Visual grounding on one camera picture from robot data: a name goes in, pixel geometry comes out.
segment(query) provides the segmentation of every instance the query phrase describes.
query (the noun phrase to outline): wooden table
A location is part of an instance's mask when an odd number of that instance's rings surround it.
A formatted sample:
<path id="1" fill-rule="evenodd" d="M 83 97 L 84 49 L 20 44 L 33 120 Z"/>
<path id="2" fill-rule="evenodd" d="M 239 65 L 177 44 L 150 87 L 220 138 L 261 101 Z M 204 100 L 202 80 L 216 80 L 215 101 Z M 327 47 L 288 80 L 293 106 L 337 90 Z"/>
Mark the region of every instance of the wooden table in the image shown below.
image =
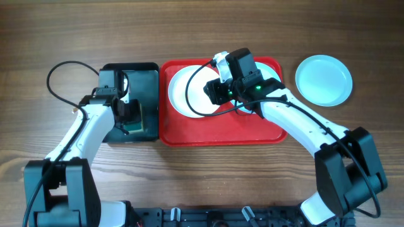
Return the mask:
<path id="1" fill-rule="evenodd" d="M 95 68 L 109 62 L 161 66 L 249 47 L 256 56 L 277 59 L 287 87 L 315 111 L 372 133 L 389 187 L 379 194 L 381 218 L 357 214 L 357 226 L 404 226 L 403 9 L 403 1 L 376 0 L 1 6 L 0 225 L 21 223 L 24 166 L 50 152 L 75 119 L 71 107 L 46 89 L 52 66 L 66 60 Z M 315 106 L 297 91 L 295 70 L 314 54 L 332 55 L 349 68 L 354 89 L 344 104 Z M 78 102 L 97 77 L 65 66 L 51 85 Z M 129 200 L 136 207 L 296 205 L 316 191 L 314 160 L 290 136 L 267 146 L 103 144 L 92 173 L 101 199 Z M 363 208 L 374 212 L 371 201 Z"/>

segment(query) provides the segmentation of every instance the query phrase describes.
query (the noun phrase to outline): white plate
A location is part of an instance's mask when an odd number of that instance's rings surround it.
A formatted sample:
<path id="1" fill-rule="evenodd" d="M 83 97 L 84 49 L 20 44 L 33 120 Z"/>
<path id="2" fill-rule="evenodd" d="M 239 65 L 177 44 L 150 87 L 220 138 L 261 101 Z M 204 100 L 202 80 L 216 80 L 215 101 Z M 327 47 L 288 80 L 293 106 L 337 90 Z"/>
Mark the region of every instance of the white plate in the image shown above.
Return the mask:
<path id="1" fill-rule="evenodd" d="M 261 70 L 261 73 L 263 74 L 264 79 L 275 78 L 275 79 L 279 80 L 279 82 L 281 82 L 280 77 L 278 76 L 278 74 L 270 66 L 268 66 L 266 64 L 263 64 L 263 63 L 260 63 L 260 62 L 255 62 L 255 65 L 257 66 L 257 68 L 259 70 Z M 239 110 L 241 110 L 241 111 L 243 111 L 245 113 L 249 113 L 249 114 L 252 112 L 252 110 L 248 110 L 248 109 L 246 109 L 244 107 L 241 107 Z"/>
<path id="2" fill-rule="evenodd" d="M 298 66 L 296 85 L 303 97 L 310 102 L 332 107 L 349 97 L 352 77 L 347 67 L 338 59 L 314 55 Z"/>
<path id="3" fill-rule="evenodd" d="M 188 66 L 178 71 L 169 84 L 169 100 L 180 114 L 187 117 L 200 118 L 203 116 L 192 112 L 185 101 L 185 87 L 192 74 L 201 66 Z M 209 67 L 204 67 L 192 79 L 188 88 L 189 104 L 199 113 L 212 114 L 219 105 L 211 103 L 208 95 L 203 92 L 206 82 L 219 78 L 219 75 Z"/>

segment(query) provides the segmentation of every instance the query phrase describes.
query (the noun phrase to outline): black cable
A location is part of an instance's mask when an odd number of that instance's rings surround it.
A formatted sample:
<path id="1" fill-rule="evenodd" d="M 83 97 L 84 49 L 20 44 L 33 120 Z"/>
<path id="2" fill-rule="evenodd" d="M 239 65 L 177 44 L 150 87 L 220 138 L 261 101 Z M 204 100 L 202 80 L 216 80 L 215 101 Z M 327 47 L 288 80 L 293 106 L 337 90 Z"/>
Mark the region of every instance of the black cable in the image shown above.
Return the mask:
<path id="1" fill-rule="evenodd" d="M 188 100 L 188 95 L 187 95 L 187 94 L 188 94 L 189 84 L 191 83 L 191 80 L 194 78 L 194 76 L 195 76 L 202 68 L 204 68 L 205 66 L 207 66 L 207 65 L 210 64 L 211 62 L 212 62 L 212 60 L 209 61 L 209 62 L 207 62 L 207 63 L 205 63 L 205 64 L 203 64 L 199 69 L 197 69 L 197 70 L 192 74 L 192 76 L 189 78 L 189 80 L 188 80 L 188 82 L 187 82 L 187 85 L 186 85 L 186 87 L 185 87 L 185 101 L 186 101 L 188 107 L 189 107 L 194 113 L 196 113 L 196 114 L 198 114 L 198 115 L 200 115 L 200 116 L 204 116 L 204 117 L 214 117 L 214 116 L 219 116 L 219 115 L 222 115 L 222 114 L 227 114 L 227 113 L 229 113 L 229 112 L 231 112 L 231 111 L 234 111 L 234 110 L 236 110 L 236 109 L 238 109 L 238 108 L 241 108 L 241 107 L 245 107 L 245 106 L 247 106 L 247 105 L 252 105 L 252 104 L 261 103 L 261 102 L 277 102 L 277 103 L 285 104 L 285 105 L 288 106 L 288 107 L 294 107 L 294 108 L 297 109 L 298 111 L 300 111 L 300 112 L 302 112 L 303 114 L 305 114 L 306 116 L 308 116 L 308 117 L 309 117 L 311 120 L 313 120 L 318 126 L 320 126 L 322 129 L 324 129 L 324 130 L 326 131 L 326 133 L 328 133 L 333 139 L 335 139 L 336 143 L 342 148 L 342 150 L 344 150 L 344 152 L 347 154 L 348 158 L 352 159 L 352 161 L 355 163 L 356 167 L 358 168 L 360 174 L 362 175 L 362 177 L 363 177 L 363 179 L 364 179 L 364 181 L 365 181 L 365 183 L 366 183 L 367 188 L 369 189 L 369 192 L 370 192 L 370 194 L 371 194 L 371 197 L 372 197 L 372 199 L 373 199 L 374 206 L 375 206 L 375 208 L 376 208 L 376 214 L 371 214 L 371 213 L 369 213 L 369 212 L 367 212 L 367 211 L 364 211 L 364 210 L 362 210 L 362 209 L 359 209 L 359 208 L 355 208 L 354 210 L 355 210 L 355 211 L 358 211 L 358 212 L 361 212 L 362 214 L 365 214 L 366 216 L 371 217 L 371 218 L 378 218 L 378 217 L 380 217 L 380 215 L 381 215 L 380 203 L 379 203 L 379 201 L 378 201 L 378 199 L 377 199 L 376 193 L 374 192 L 373 187 L 372 187 L 372 185 L 371 185 L 369 179 L 367 178 L 367 175 L 366 175 L 364 169 L 361 167 L 361 165 L 359 164 L 358 160 L 357 160 L 357 159 L 355 158 L 355 156 L 351 153 L 351 151 L 346 147 L 346 145 L 344 145 L 344 144 L 342 143 L 342 141 L 340 140 L 340 138 L 338 138 L 338 136 L 336 136 L 336 135 L 334 134 L 334 132 L 333 132 L 329 127 L 326 127 L 326 126 L 325 126 L 323 123 L 321 123 L 317 118 L 313 117 L 309 112 L 305 111 L 303 108 L 301 108 L 301 107 L 295 105 L 295 104 L 292 103 L 292 102 L 286 102 L 286 101 L 283 101 L 283 100 L 277 100 L 277 99 L 267 98 L 267 99 L 265 99 L 265 100 L 256 100 L 256 101 L 252 101 L 252 102 L 248 102 L 248 103 L 243 103 L 242 105 L 238 105 L 238 106 L 236 106 L 236 107 L 234 107 L 234 108 L 230 108 L 230 109 L 228 109 L 228 110 L 225 110 L 225 111 L 223 111 L 223 112 L 218 112 L 218 113 L 209 113 L 209 114 L 206 114 L 206 113 L 199 113 L 199 112 L 195 111 L 195 109 L 192 108 L 192 106 L 191 106 L 191 104 L 189 103 L 189 100 Z"/>
<path id="2" fill-rule="evenodd" d="M 52 88 L 51 88 L 51 86 L 50 86 L 50 84 L 49 84 L 49 79 L 51 78 L 51 74 L 55 71 L 55 69 L 57 69 L 59 66 L 62 66 L 62 65 L 64 65 L 64 64 L 70 64 L 70 63 L 73 63 L 73 64 L 81 64 L 82 66 L 85 66 L 85 67 L 91 69 L 93 72 L 95 72 L 95 74 L 98 75 L 98 72 L 97 72 L 94 68 L 92 68 L 91 66 L 89 66 L 89 65 L 87 65 L 87 64 L 85 64 L 85 63 L 79 62 L 79 61 L 65 61 L 65 62 L 61 62 L 61 63 L 57 64 L 56 66 L 54 66 L 54 67 L 49 71 L 49 73 L 48 73 L 48 76 L 47 76 L 47 78 L 46 78 L 46 86 L 47 86 L 47 88 L 48 88 L 48 91 L 49 91 L 53 96 L 55 96 L 58 100 L 60 100 L 60 101 L 62 101 L 62 102 L 64 102 L 64 103 L 67 103 L 67 104 L 69 104 L 69 105 L 72 105 L 72 106 L 76 107 L 77 109 L 79 109 L 79 110 L 81 111 L 81 113 L 83 114 L 83 120 L 81 121 L 81 124 L 80 124 L 79 128 L 77 129 L 77 131 L 73 134 L 73 136 L 71 137 L 71 139 L 69 140 L 69 142 L 68 142 L 68 143 L 66 144 L 66 146 L 62 149 L 61 153 L 56 157 L 56 159 L 52 162 L 52 164 L 48 167 L 48 169 L 46 170 L 46 172 L 42 175 L 41 179 L 39 180 L 39 182 L 38 182 L 38 184 L 37 184 L 35 190 L 33 191 L 33 194 L 32 194 L 32 196 L 31 196 L 30 200 L 28 201 L 27 208 L 25 209 L 25 214 L 24 214 L 24 219 L 23 219 L 23 225 L 22 225 L 23 227 L 26 227 L 26 226 L 28 225 L 28 219 L 29 219 L 29 217 L 30 217 L 31 208 L 32 208 L 32 206 L 33 206 L 33 202 L 35 201 L 35 198 L 36 198 L 36 196 L 38 195 L 38 192 L 39 192 L 41 186 L 46 183 L 46 181 L 48 180 L 48 178 L 49 178 L 49 176 L 50 176 L 50 174 L 51 174 L 51 172 L 52 172 L 52 169 L 57 165 L 57 163 L 59 162 L 59 160 L 69 151 L 70 146 L 74 143 L 74 141 L 76 140 L 78 134 L 79 134 L 79 133 L 81 132 L 81 130 L 84 128 L 85 123 L 86 123 L 86 121 L 87 121 L 87 113 L 85 112 L 85 110 L 84 110 L 81 106 L 79 106 L 79 105 L 77 105 L 77 104 L 75 104 L 75 103 L 73 103 L 73 102 L 71 102 L 71 101 L 69 101 L 69 100 L 66 100 L 66 99 L 60 97 L 59 95 L 57 95 L 56 93 L 54 93 L 53 90 L 52 90 Z"/>

